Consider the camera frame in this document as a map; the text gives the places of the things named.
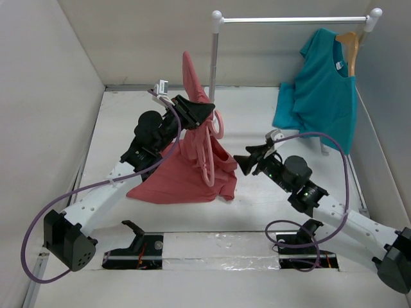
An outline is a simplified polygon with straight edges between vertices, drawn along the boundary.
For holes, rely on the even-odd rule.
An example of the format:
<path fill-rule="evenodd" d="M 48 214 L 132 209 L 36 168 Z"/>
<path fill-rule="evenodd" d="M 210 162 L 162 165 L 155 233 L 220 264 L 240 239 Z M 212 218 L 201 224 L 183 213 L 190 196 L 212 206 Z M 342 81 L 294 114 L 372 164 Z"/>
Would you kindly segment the pink t shirt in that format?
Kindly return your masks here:
<path fill-rule="evenodd" d="M 218 196 L 226 201 L 233 200 L 237 162 L 219 140 L 212 138 L 215 183 L 207 186 L 198 166 L 195 130 L 186 131 L 171 157 L 142 184 L 128 191 L 127 198 L 161 205 L 209 202 Z"/>

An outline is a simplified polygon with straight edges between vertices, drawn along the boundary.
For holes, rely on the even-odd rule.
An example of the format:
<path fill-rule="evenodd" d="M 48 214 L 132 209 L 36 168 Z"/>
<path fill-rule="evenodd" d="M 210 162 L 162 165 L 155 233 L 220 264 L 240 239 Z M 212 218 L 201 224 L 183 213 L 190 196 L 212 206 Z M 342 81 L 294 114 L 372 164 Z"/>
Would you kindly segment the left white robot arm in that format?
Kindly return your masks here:
<path fill-rule="evenodd" d="M 146 111 L 139 116 L 130 147 L 103 185 L 90 190 L 62 212 L 44 216 L 45 247 L 71 271 L 84 268 L 96 253 L 92 231 L 104 215 L 132 188 L 153 173 L 179 133 L 194 130 L 212 114 L 212 103 L 194 103 L 178 95 L 168 101 L 167 112 Z"/>

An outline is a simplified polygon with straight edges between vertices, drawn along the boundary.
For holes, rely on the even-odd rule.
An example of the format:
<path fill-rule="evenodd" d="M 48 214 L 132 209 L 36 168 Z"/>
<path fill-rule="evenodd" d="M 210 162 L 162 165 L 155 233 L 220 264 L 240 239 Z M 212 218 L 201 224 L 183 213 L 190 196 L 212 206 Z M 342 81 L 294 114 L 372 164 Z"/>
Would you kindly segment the pink plastic hanger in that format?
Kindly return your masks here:
<path fill-rule="evenodd" d="M 212 187 L 215 183 L 214 158 L 211 139 L 220 140 L 224 136 L 222 115 L 218 110 L 205 120 L 205 123 L 195 130 L 195 150 L 198 166 L 202 172 L 205 184 Z"/>

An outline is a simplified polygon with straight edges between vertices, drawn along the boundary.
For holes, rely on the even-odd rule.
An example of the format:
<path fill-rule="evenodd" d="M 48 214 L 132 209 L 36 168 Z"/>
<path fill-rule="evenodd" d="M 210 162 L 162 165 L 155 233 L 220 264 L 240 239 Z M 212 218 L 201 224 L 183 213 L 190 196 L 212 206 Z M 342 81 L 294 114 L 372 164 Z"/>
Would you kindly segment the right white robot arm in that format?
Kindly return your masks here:
<path fill-rule="evenodd" d="M 313 230 L 297 236 L 297 245 L 312 252 L 320 244 L 318 235 L 337 235 L 328 240 L 329 250 L 376 271 L 379 279 L 398 293 L 410 292 L 410 229 L 396 230 L 345 209 L 328 192 L 310 180 L 306 161 L 292 155 L 282 160 L 269 145 L 248 146 L 249 155 L 236 155 L 244 175 L 265 174 L 289 193 L 292 207 L 311 218 Z"/>

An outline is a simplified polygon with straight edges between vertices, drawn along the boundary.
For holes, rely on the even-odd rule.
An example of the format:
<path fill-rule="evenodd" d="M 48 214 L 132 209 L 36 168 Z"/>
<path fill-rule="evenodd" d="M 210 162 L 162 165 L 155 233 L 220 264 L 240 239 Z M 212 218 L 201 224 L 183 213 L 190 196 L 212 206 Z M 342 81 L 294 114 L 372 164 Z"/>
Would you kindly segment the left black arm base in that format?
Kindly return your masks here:
<path fill-rule="evenodd" d="M 102 268 L 106 270 L 161 270 L 164 234 L 145 232 L 130 220 L 121 222 L 130 228 L 134 238 L 125 248 L 105 252 Z"/>

